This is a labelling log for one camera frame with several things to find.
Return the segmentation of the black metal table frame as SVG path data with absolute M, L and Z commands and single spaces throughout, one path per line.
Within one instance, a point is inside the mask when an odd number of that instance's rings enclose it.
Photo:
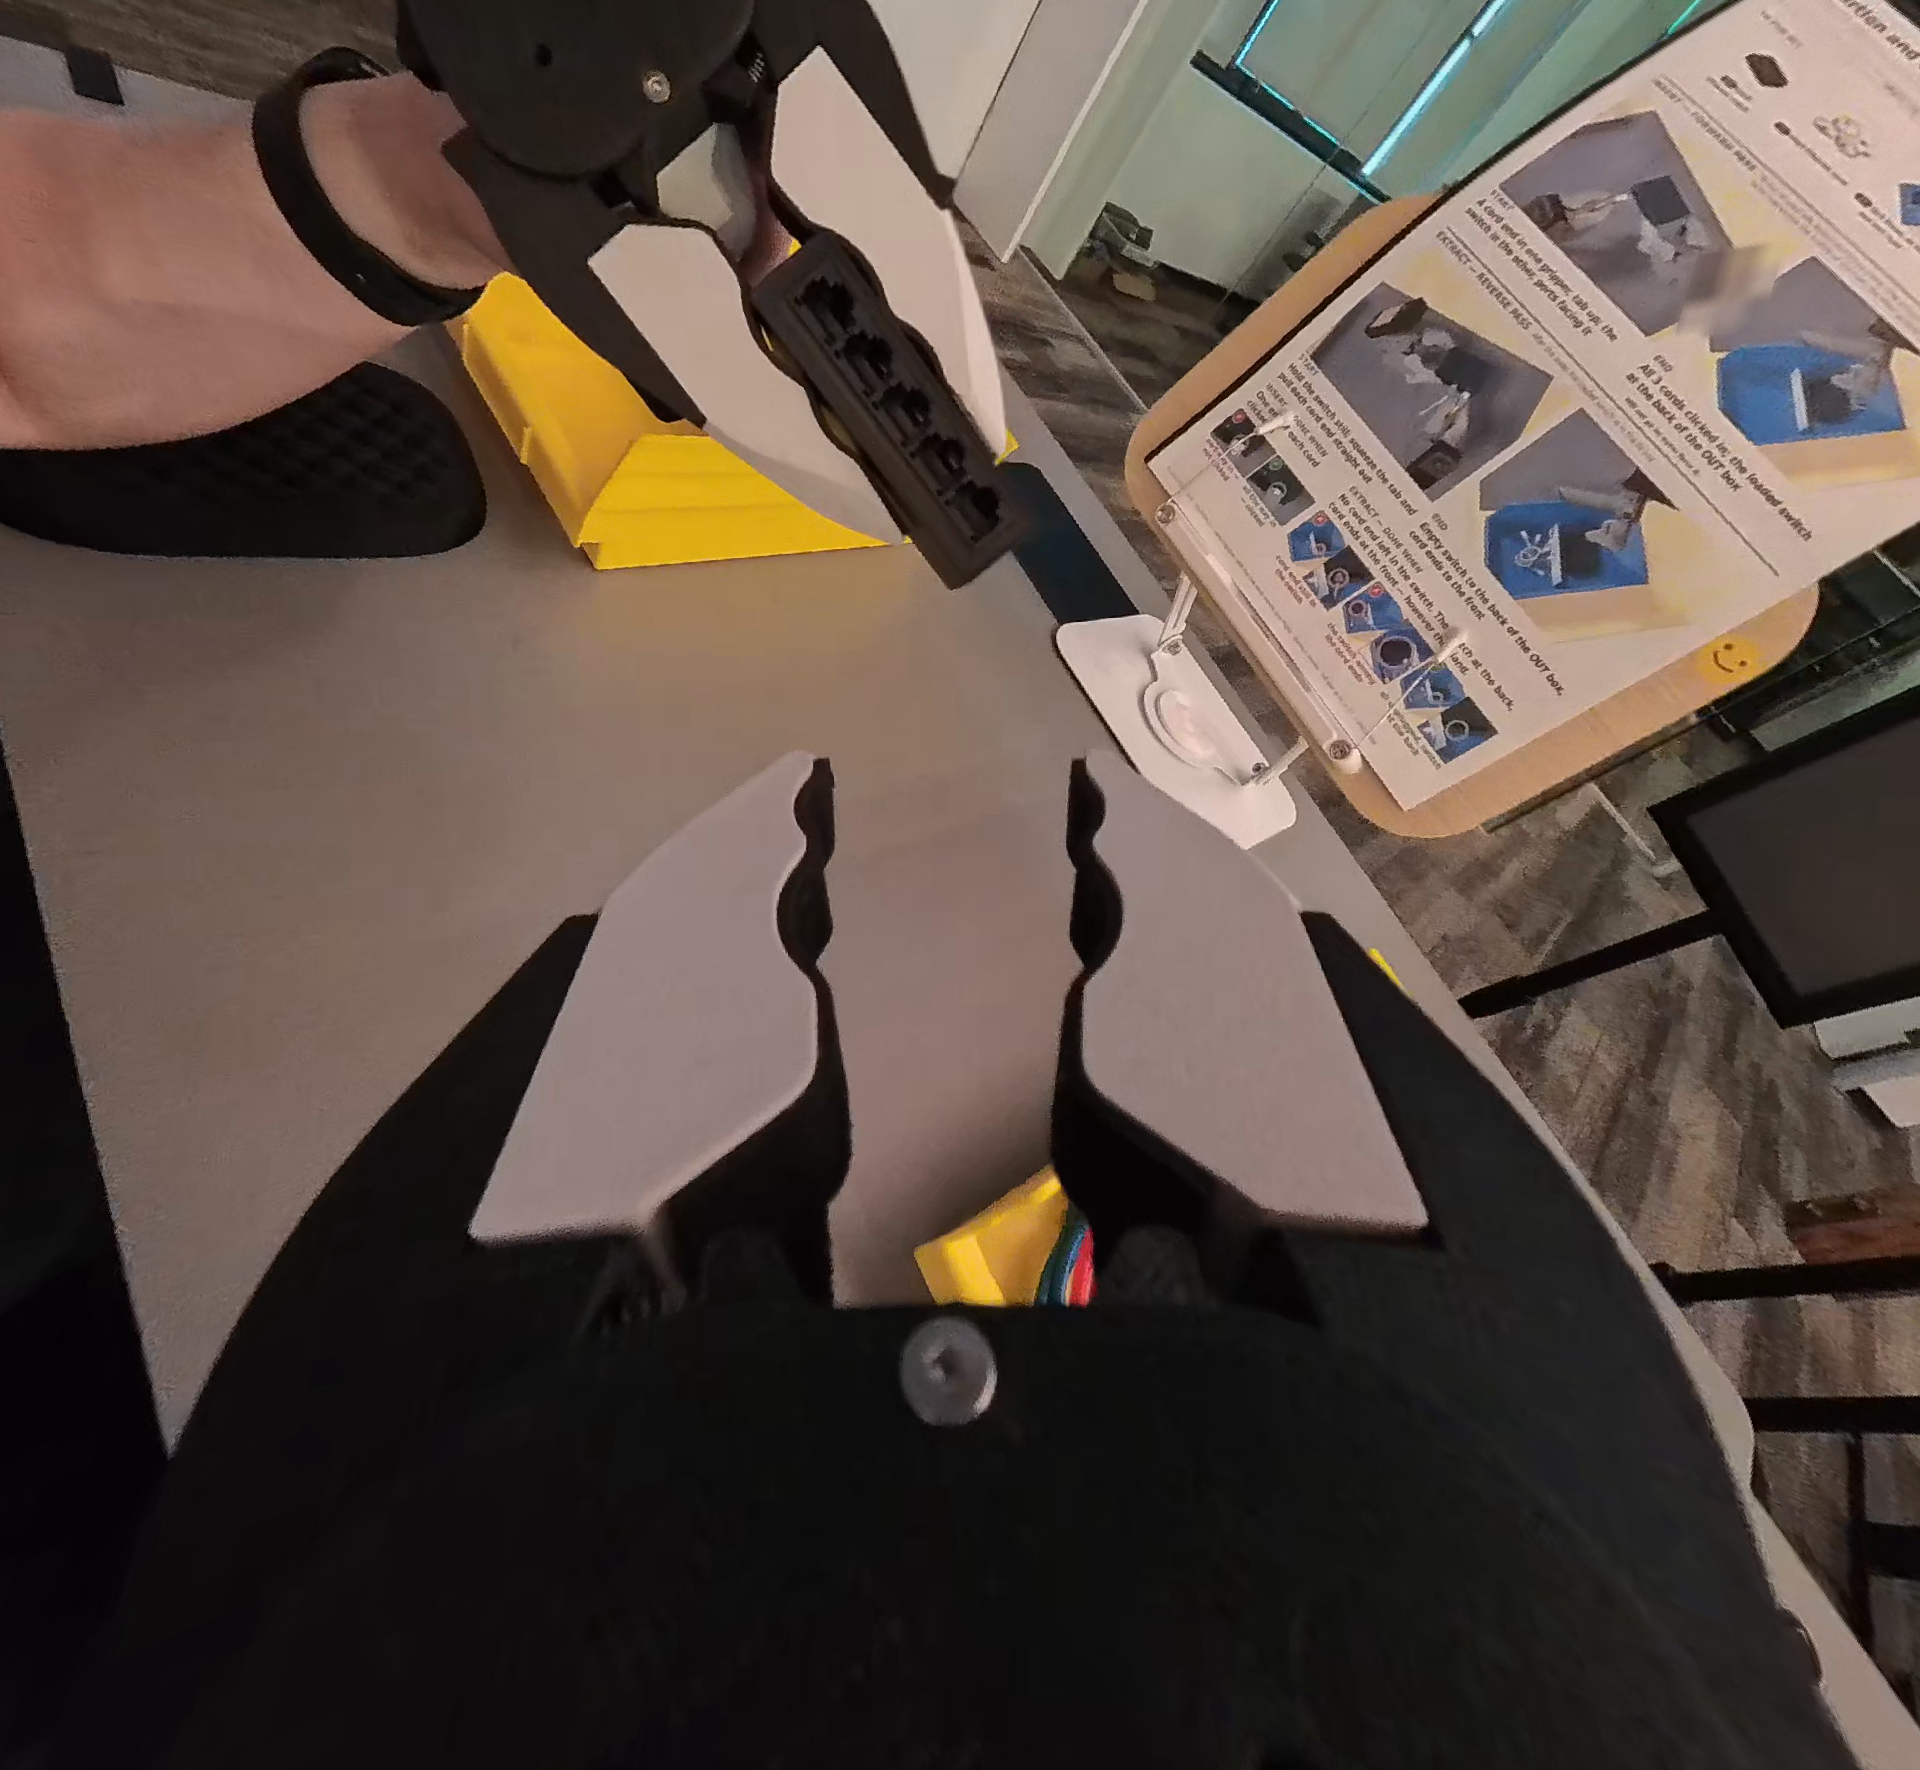
M 1916 1648 L 1916 1128 L 1706 909 L 1458 904 L 1439 965 L 1731 1381 L 1766 1513 L 1885 1662 Z

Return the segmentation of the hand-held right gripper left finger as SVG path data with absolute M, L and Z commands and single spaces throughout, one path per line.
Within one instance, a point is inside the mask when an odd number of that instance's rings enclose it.
M 472 1240 L 640 1233 L 823 1067 L 824 945 L 783 897 L 832 853 L 831 768 L 787 751 L 608 893 L 472 1210 Z

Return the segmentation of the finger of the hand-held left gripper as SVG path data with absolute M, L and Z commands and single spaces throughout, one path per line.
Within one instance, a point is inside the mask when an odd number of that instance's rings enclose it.
M 889 545 L 902 539 L 864 468 L 818 422 L 804 384 L 761 341 L 739 270 L 704 227 L 630 224 L 589 266 L 711 438 L 831 523 Z
M 768 186 L 802 221 L 860 253 L 991 452 L 1010 453 L 1002 369 L 956 217 L 824 49 L 809 54 L 777 92 Z

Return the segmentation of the black wristband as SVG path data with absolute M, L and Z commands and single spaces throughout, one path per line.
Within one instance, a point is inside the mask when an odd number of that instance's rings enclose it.
M 372 316 L 414 330 L 463 318 L 485 292 L 429 284 L 361 237 L 326 195 L 305 132 L 312 92 L 384 77 L 382 62 L 356 48 L 309 56 L 255 99 L 252 153 L 280 220 L 309 255 Z

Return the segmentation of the person's dark clothing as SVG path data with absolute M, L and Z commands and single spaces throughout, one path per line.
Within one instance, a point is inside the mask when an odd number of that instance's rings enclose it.
M 5 1504 L 140 1521 L 167 1450 L 12 777 L 3 777 Z

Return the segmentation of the wooden display board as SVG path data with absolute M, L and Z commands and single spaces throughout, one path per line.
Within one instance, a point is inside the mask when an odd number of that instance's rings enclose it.
M 1282 654 L 1262 634 L 1248 604 L 1230 592 L 1226 572 L 1208 563 L 1199 528 L 1174 509 L 1177 495 L 1161 486 L 1149 457 L 1196 424 L 1228 393 L 1236 377 L 1262 366 L 1296 328 L 1417 227 L 1437 203 L 1439 193 L 1391 198 L 1339 231 L 1144 411 L 1122 466 L 1131 506 L 1157 528 L 1178 573 L 1174 594 L 1213 618 L 1255 671 L 1260 690 L 1292 725 L 1292 742 L 1301 753 L 1277 756 L 1281 772 L 1311 766 L 1326 773 L 1360 817 L 1391 836 L 1417 841 L 1458 838 L 1556 798 L 1675 732 L 1741 686 L 1718 682 L 1702 662 L 1705 649 L 1692 649 L 1586 715 L 1501 757 L 1489 769 L 1453 782 L 1417 808 L 1405 808 L 1375 772 L 1337 761 L 1332 742 L 1339 730 L 1332 720 L 1313 701 L 1306 679 L 1284 667 Z M 1718 639 L 1750 637 L 1762 657 L 1752 678 L 1765 675 L 1805 639 L 1817 605 L 1817 586 L 1805 586 L 1748 622 L 1724 629 Z

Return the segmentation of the person's left forearm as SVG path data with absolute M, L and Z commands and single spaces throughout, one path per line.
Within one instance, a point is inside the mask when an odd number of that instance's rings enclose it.
M 5 450 L 224 429 L 403 334 L 298 242 L 247 119 L 5 112 Z

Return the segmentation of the printed instruction sheet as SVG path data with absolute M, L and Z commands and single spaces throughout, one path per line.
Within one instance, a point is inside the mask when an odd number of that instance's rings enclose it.
M 1405 812 L 1916 526 L 1916 0 L 1733 0 L 1396 224 L 1146 450 Z

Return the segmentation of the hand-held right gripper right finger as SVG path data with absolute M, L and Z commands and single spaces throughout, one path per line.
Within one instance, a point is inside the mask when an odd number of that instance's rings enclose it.
M 1125 759 L 1068 785 L 1068 1065 L 1226 1204 L 1301 1229 L 1428 1229 L 1301 902 Z

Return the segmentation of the black monitor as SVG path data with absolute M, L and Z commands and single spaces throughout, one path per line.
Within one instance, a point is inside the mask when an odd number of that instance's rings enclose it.
M 1916 998 L 1916 691 L 1648 813 L 1781 1026 Z

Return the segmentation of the person's left hand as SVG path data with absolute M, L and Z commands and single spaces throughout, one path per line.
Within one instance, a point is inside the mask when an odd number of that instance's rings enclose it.
M 478 290 L 513 268 L 445 153 L 463 128 L 455 104 L 410 71 L 301 97 L 306 160 L 335 216 L 409 278 L 447 292 Z

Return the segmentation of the black ethernet switch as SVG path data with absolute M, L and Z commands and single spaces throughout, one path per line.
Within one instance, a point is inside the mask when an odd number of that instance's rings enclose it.
M 869 260 L 817 227 L 751 292 L 771 357 L 951 590 L 1031 541 L 1045 477 L 1005 461 Z

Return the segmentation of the white stand base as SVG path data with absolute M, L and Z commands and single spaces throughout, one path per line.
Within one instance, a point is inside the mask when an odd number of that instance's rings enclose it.
M 1281 759 L 1177 619 L 1140 612 L 1068 622 L 1055 648 L 1118 749 L 1158 791 L 1242 849 L 1294 830 Z

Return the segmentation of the white panel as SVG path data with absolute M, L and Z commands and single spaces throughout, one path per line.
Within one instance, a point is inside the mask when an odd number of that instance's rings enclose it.
M 1916 995 L 1822 1017 L 1812 1023 L 1812 1036 L 1843 1092 L 1919 1078 Z

